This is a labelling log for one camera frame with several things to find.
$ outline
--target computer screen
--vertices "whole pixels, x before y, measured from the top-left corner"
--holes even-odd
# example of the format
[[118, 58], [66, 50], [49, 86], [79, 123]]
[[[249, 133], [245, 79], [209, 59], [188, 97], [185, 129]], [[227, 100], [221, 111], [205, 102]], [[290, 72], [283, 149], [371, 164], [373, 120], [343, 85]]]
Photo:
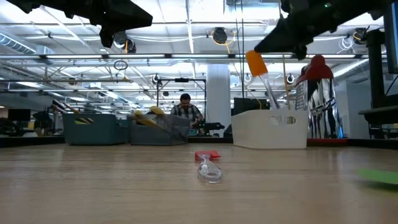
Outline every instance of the computer screen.
[[262, 110], [269, 110], [271, 107], [270, 103], [265, 99], [257, 100], [251, 98], [234, 98], [234, 115], [249, 110], [259, 110], [260, 104]]
[[389, 73], [398, 73], [398, 3], [391, 4], [384, 15], [386, 54]]
[[8, 109], [8, 119], [11, 121], [30, 121], [30, 110]]

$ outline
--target white plastic bin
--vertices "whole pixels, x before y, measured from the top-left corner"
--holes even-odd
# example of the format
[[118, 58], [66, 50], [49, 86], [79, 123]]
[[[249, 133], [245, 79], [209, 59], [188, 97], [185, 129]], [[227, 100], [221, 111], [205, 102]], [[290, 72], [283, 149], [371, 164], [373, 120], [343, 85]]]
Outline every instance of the white plastic bin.
[[234, 145], [250, 149], [305, 149], [307, 132], [308, 111], [252, 110], [232, 117]]

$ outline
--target pillar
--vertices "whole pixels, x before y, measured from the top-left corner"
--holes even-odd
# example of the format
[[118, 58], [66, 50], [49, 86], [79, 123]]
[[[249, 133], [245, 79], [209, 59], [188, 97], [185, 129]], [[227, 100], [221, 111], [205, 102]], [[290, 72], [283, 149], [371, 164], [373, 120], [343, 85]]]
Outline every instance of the pillar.
[[[207, 65], [207, 114], [208, 123], [220, 122], [225, 128], [231, 124], [231, 91], [228, 65]], [[224, 130], [215, 131], [220, 137]]]

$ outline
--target laboratory room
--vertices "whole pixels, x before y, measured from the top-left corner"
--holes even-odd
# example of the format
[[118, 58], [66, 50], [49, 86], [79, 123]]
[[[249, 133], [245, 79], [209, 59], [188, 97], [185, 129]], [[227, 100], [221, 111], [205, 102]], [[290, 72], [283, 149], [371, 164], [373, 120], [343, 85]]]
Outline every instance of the laboratory room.
[[0, 0], [0, 223], [396, 224], [397, 10]]

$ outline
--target man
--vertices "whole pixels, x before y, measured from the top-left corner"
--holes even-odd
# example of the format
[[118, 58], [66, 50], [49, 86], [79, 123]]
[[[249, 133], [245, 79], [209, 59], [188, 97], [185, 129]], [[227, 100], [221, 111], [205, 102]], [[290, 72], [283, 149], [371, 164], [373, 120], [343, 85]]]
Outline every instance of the man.
[[191, 104], [191, 96], [184, 93], [180, 97], [180, 104], [175, 105], [171, 110], [170, 114], [189, 118], [191, 120], [191, 126], [194, 126], [203, 119], [199, 109]]

